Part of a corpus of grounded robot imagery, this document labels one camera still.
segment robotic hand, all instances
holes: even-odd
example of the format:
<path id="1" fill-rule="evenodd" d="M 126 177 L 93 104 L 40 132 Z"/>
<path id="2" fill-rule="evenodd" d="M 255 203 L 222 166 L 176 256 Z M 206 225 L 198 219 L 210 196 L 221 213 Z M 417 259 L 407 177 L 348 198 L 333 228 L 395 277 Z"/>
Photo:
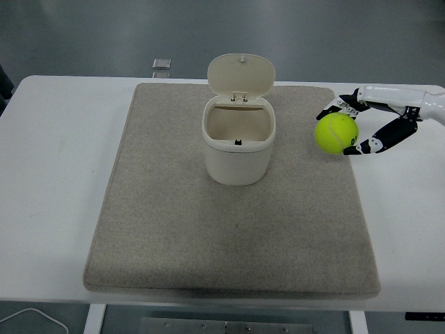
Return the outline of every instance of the robotic hand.
<path id="1" fill-rule="evenodd" d="M 417 131 L 417 122 L 432 118 L 445 126 L 445 93 L 432 95 L 424 90 L 390 86 L 362 86 L 352 95 L 340 95 L 328 104 L 317 120 L 340 111 L 355 119 L 370 108 L 397 113 L 371 138 L 343 150 L 344 155 L 380 153 L 405 140 Z"/>

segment small trash can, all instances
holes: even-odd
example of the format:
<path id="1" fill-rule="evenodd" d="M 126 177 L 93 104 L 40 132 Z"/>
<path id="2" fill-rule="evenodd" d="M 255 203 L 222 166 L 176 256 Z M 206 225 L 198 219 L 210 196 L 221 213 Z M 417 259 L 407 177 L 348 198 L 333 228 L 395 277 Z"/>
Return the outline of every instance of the small trash can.
<path id="1" fill-rule="evenodd" d="M 202 117 L 207 171 L 221 184 L 253 184 L 266 172 L 275 140 L 275 114 L 262 98 L 275 68 L 260 56 L 225 54 L 212 60 L 207 79 L 218 95 Z"/>

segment gray carpet mat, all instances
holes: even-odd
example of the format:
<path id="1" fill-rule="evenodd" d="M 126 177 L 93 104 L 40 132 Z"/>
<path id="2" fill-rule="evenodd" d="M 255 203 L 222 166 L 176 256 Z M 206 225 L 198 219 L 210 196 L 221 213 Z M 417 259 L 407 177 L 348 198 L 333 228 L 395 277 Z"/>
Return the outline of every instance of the gray carpet mat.
<path id="1" fill-rule="evenodd" d="M 334 94 L 280 86 L 265 98 L 277 137 L 264 177 L 207 174 L 207 85 L 135 90 L 84 272 L 87 289 L 196 297 L 346 299 L 380 283 L 350 159 L 314 141 Z"/>

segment tennis ball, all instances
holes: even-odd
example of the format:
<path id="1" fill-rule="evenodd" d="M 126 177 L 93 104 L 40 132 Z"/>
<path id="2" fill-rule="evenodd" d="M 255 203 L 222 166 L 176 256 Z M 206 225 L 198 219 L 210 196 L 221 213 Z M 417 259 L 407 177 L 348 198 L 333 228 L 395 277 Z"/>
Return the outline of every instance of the tennis ball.
<path id="1" fill-rule="evenodd" d="M 350 116 L 330 113 L 318 122 L 314 135 L 317 145 L 323 151 L 339 154 L 357 142 L 359 128 Z"/>

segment trash can lid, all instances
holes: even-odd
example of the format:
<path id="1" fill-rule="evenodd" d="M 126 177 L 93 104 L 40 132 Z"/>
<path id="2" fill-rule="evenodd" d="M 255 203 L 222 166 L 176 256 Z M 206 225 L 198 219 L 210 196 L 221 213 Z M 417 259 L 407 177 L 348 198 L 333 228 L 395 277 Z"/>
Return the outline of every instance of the trash can lid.
<path id="1" fill-rule="evenodd" d="M 215 94 L 247 93 L 248 98 L 255 98 L 271 90 L 275 68 L 267 59 L 253 54 L 224 54 L 212 60 L 207 79 Z"/>

